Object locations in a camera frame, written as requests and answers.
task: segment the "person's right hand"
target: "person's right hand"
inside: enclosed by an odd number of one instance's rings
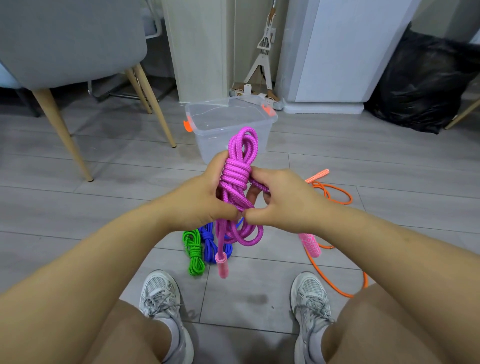
[[[252,167],[252,177],[270,189],[264,194],[266,208],[245,210],[251,225],[268,225],[293,233],[315,233],[319,215],[332,203],[290,170],[266,170]],[[260,190],[253,185],[247,198],[255,204]]]

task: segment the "person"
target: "person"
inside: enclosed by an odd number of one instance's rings
[[[187,363],[193,345],[168,273],[151,273],[140,310],[119,301],[150,250],[173,231],[239,212],[217,198],[228,153],[173,192],[112,221],[0,297],[2,363]],[[253,225],[315,234],[378,284],[332,319],[319,279],[302,273],[290,301],[295,363],[480,362],[480,257],[363,211],[331,203],[289,170],[252,168],[267,185]],[[259,192],[251,187],[253,203]]]

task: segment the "hand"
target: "hand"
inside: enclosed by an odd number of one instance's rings
[[[252,167],[252,177],[270,189],[264,193],[266,208],[245,210],[251,225],[268,225],[293,233],[314,233],[319,214],[331,206],[299,175],[290,170],[266,170]],[[251,186],[247,198],[255,204],[260,190]]]
[[[218,219],[237,221],[240,212],[216,197],[220,174],[228,151],[217,154],[206,171],[194,177],[169,194],[152,201],[164,208],[170,231],[188,231]]]

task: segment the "green bundled jump rope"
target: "green bundled jump rope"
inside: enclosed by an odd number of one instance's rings
[[[198,229],[183,233],[185,250],[190,257],[188,272],[192,276],[201,276],[205,272],[205,263],[202,260],[202,240]]]

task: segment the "black trash bag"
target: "black trash bag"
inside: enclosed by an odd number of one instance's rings
[[[479,45],[407,29],[365,108],[393,124],[438,134],[479,72]]]

